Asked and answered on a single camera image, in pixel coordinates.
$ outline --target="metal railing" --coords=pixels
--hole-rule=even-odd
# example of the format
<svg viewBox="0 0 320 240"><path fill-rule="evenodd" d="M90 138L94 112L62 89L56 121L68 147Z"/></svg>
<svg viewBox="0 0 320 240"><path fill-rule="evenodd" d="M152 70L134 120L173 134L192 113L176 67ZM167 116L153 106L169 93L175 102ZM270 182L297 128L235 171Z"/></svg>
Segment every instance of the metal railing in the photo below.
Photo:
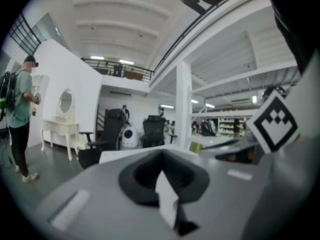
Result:
<svg viewBox="0 0 320 240"><path fill-rule="evenodd" d="M127 65L109 60L96 60L90 58L82 58L82 60L102 75L135 79L147 83L150 81L152 75L151 70L139 66Z"/></svg>
<svg viewBox="0 0 320 240"><path fill-rule="evenodd" d="M22 12L9 29L9 35L29 55L33 55L41 44Z"/></svg>

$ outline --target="white paper tag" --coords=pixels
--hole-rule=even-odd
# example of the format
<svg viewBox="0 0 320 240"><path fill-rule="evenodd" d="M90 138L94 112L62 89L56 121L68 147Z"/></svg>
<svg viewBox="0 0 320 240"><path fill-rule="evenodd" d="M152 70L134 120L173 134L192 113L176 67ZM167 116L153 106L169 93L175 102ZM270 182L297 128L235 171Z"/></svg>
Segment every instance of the white paper tag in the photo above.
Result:
<svg viewBox="0 0 320 240"><path fill-rule="evenodd" d="M285 99L274 90L266 102L246 123L268 154L293 142L299 135L298 125Z"/></svg>
<svg viewBox="0 0 320 240"><path fill-rule="evenodd" d="M253 177L253 175L250 173L239 171L239 170L234 170L234 169L228 170L227 174L229 176L233 176L233 177L239 178L241 180L245 180L245 181L251 181L251 179Z"/></svg>
<svg viewBox="0 0 320 240"><path fill-rule="evenodd" d="M177 219L177 203L179 197L172 188L163 170L156 180L155 192L159 195L159 212L169 227L173 229Z"/></svg>

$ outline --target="ceiling light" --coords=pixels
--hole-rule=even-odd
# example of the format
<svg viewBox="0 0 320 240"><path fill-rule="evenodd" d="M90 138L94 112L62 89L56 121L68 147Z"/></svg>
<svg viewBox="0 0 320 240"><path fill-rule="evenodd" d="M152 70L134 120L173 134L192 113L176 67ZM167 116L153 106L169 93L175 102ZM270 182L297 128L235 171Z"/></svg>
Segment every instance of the ceiling light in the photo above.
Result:
<svg viewBox="0 0 320 240"><path fill-rule="evenodd" d="M91 56L90 57L92 60L104 60L105 59L105 57L102 57L102 56Z"/></svg>
<svg viewBox="0 0 320 240"><path fill-rule="evenodd" d="M161 108L167 108L167 109L174 109L174 106L169 106L169 105L160 105Z"/></svg>
<svg viewBox="0 0 320 240"><path fill-rule="evenodd" d="M257 104L258 102L258 97L257 96L252 96L252 103Z"/></svg>
<svg viewBox="0 0 320 240"><path fill-rule="evenodd" d="M211 104L208 104L208 103L206 103L205 106L208 107L208 108L211 108L211 109L214 109L216 107L215 105L211 105Z"/></svg>
<svg viewBox="0 0 320 240"><path fill-rule="evenodd" d="M59 30L55 28L56 33L60 36Z"/></svg>
<svg viewBox="0 0 320 240"><path fill-rule="evenodd" d="M132 61L128 61L128 60L124 60L124 59L120 59L119 60L120 63L123 63L123 64L128 64L128 65L134 65L135 63L132 62Z"/></svg>

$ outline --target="gray floor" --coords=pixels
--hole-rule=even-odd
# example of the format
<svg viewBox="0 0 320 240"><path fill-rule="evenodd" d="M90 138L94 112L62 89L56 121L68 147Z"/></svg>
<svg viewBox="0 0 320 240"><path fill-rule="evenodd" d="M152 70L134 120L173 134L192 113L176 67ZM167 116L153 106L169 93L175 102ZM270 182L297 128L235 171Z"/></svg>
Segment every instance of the gray floor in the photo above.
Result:
<svg viewBox="0 0 320 240"><path fill-rule="evenodd" d="M32 146L26 151L29 171L40 175L40 178L35 182L23 183L21 173L16 173L14 168L1 168L1 177L12 197L20 205L31 209L36 208L39 202L55 188L83 171L75 153L73 153L73 160L69 161L66 150L51 148L46 144L44 152L41 151L41 145ZM1 165L4 162L5 167L11 166L8 153L14 163L11 147L9 143L6 143L6 140L2 139L0 141L0 155L2 156L0 159Z"/></svg>

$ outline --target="oval mirror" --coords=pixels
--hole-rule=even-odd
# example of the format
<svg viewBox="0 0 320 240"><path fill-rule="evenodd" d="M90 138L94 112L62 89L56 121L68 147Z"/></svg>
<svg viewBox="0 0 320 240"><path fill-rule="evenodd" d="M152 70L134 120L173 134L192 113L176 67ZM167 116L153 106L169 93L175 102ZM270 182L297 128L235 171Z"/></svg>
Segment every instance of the oval mirror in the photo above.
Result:
<svg viewBox="0 0 320 240"><path fill-rule="evenodd" d="M62 113L67 113L72 105L72 93L70 91L65 91L60 96L59 106Z"/></svg>

